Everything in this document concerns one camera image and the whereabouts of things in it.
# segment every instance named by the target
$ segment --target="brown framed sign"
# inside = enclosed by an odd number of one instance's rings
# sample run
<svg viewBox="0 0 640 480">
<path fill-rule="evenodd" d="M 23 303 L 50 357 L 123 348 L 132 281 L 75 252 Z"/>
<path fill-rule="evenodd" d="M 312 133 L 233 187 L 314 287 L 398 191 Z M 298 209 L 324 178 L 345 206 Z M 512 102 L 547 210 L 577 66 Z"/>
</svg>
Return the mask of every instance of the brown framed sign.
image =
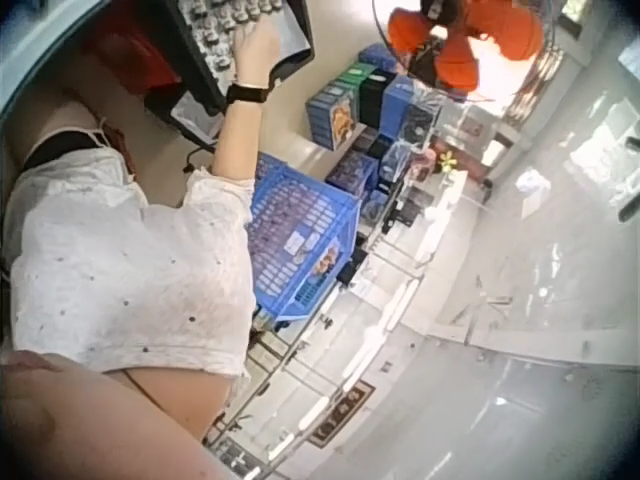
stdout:
<svg viewBox="0 0 640 480">
<path fill-rule="evenodd" d="M 375 390 L 373 385 L 359 380 L 313 431 L 309 442 L 318 448 L 326 447 L 362 408 Z"/>
</svg>

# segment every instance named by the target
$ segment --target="white shirt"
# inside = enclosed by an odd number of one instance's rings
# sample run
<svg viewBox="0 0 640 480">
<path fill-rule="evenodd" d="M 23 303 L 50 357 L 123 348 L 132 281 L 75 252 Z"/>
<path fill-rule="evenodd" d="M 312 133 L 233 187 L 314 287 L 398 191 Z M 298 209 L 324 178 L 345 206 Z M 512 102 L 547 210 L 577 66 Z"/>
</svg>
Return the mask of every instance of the white shirt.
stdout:
<svg viewBox="0 0 640 480">
<path fill-rule="evenodd" d="M 10 197 L 17 349 L 97 371 L 243 373 L 255 306 L 245 225 L 253 181 L 194 172 L 184 205 L 149 205 L 111 148 L 24 173 Z"/>
</svg>

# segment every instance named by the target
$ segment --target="wristwatch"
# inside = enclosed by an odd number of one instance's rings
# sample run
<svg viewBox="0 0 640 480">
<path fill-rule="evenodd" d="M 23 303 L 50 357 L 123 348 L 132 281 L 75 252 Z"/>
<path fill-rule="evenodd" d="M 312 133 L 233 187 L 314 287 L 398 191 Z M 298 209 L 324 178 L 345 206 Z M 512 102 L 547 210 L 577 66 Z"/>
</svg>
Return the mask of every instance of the wristwatch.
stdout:
<svg viewBox="0 0 640 480">
<path fill-rule="evenodd" d="M 258 87 L 245 87 L 232 83 L 227 91 L 227 104 L 231 105 L 238 100 L 250 103 L 264 103 L 269 96 L 269 89 Z"/>
</svg>

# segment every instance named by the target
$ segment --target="orange fan blade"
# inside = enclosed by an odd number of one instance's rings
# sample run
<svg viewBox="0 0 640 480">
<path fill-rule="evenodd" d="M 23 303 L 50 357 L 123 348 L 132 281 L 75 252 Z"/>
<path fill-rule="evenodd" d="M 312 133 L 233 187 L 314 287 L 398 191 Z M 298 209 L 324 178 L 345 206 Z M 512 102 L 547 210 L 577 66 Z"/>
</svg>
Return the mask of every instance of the orange fan blade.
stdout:
<svg viewBox="0 0 640 480">
<path fill-rule="evenodd" d="M 502 0 L 469 3 L 467 25 L 493 37 L 500 53 L 509 60 L 527 60 L 538 54 L 544 43 L 538 17 Z"/>
<path fill-rule="evenodd" d="M 420 12 L 396 8 L 389 18 L 389 38 L 397 53 L 415 53 L 429 37 L 433 24 Z"/>
<path fill-rule="evenodd" d="M 478 61 L 473 56 L 469 39 L 463 32 L 451 32 L 435 61 L 441 81 L 463 92 L 478 88 Z"/>
</svg>

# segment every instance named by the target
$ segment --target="electric fan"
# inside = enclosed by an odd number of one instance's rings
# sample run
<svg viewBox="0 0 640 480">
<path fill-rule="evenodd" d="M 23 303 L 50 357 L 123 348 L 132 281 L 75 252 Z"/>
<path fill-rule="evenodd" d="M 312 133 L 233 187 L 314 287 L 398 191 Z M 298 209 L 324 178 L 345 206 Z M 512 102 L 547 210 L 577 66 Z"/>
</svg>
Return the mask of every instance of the electric fan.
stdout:
<svg viewBox="0 0 640 480">
<path fill-rule="evenodd" d="M 372 0 L 399 67 L 466 101 L 512 96 L 553 47 L 554 0 Z"/>
</svg>

